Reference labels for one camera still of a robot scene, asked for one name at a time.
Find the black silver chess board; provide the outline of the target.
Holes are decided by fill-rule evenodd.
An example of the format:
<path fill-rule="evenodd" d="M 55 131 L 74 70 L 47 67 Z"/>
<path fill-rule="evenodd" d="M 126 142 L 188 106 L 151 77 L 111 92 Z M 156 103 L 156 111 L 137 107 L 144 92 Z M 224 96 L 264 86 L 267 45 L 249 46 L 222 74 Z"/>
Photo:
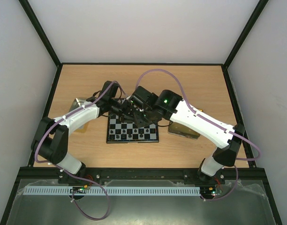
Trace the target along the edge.
<path fill-rule="evenodd" d="M 106 143 L 158 143 L 158 125 L 138 128 L 134 122 L 121 122 L 118 115 L 108 112 Z"/>

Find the gold tin with black pieces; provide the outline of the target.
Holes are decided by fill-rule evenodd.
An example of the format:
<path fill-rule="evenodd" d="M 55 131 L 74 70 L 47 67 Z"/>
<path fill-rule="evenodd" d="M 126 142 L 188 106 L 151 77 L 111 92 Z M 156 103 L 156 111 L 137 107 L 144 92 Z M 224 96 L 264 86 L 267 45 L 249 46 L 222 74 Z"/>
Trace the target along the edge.
<path fill-rule="evenodd" d="M 197 140 L 200 134 L 189 127 L 182 125 L 180 123 L 169 121 L 168 133 L 171 135 L 177 135 L 180 137 L 185 137 L 193 140 Z"/>

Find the silver gold tin lid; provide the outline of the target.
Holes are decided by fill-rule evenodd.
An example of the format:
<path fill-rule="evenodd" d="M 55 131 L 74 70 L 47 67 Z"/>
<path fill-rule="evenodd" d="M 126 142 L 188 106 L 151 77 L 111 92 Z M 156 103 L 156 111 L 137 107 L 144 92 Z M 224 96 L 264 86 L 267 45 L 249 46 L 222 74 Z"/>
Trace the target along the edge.
<path fill-rule="evenodd" d="M 73 100 L 71 107 L 69 109 L 69 112 L 75 110 L 76 108 L 80 107 L 84 102 L 86 101 L 86 98 L 83 97 L 77 97 Z M 82 125 L 81 127 L 79 127 L 76 132 L 78 133 L 85 133 L 87 128 L 88 128 L 88 124 L 89 122 L 85 123 L 84 125 Z"/>

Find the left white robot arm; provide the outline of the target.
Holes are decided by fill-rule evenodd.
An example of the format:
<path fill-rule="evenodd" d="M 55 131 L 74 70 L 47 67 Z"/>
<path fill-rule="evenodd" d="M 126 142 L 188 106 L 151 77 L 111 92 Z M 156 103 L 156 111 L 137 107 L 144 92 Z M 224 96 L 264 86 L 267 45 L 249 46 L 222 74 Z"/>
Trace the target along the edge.
<path fill-rule="evenodd" d="M 90 97 L 81 106 L 60 117 L 41 119 L 31 144 L 35 162 L 50 163 L 71 174 L 78 174 L 84 163 L 68 153 L 69 136 L 106 112 L 112 112 L 123 122 L 133 119 L 123 104 L 114 100 L 118 89 L 125 93 L 117 81 L 107 81 L 97 98 Z"/>

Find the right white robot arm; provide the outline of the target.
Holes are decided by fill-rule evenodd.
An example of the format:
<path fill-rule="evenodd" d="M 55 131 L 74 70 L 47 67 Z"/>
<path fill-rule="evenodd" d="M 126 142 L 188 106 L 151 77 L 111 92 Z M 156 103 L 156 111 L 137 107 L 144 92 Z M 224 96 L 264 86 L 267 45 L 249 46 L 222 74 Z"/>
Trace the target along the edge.
<path fill-rule="evenodd" d="M 216 148 L 212 155 L 202 160 L 197 171 L 198 179 L 207 184 L 223 167 L 235 164 L 244 127 L 222 123 L 188 104 L 185 99 L 170 90 L 159 96 L 138 86 L 128 97 L 128 102 L 136 107 L 133 113 L 136 125 L 141 128 L 162 119 L 181 124 L 206 137 Z"/>

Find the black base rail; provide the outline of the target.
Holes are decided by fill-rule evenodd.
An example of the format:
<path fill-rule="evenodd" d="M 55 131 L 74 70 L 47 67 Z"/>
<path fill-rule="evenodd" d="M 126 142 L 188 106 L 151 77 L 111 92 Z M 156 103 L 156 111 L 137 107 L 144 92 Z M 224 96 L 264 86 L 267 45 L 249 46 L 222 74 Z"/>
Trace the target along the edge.
<path fill-rule="evenodd" d="M 84 175 L 89 175 L 99 184 L 112 180 L 168 180 L 184 182 L 187 185 L 206 186 L 217 182 L 224 184 L 226 180 L 235 180 L 234 168 L 219 170 L 214 178 L 199 178 L 198 169 L 130 169 L 130 168 L 86 168 Z M 19 179 L 56 179 L 60 184 L 81 184 L 82 180 L 70 177 L 65 172 L 51 167 L 22 167 L 16 181 Z"/>

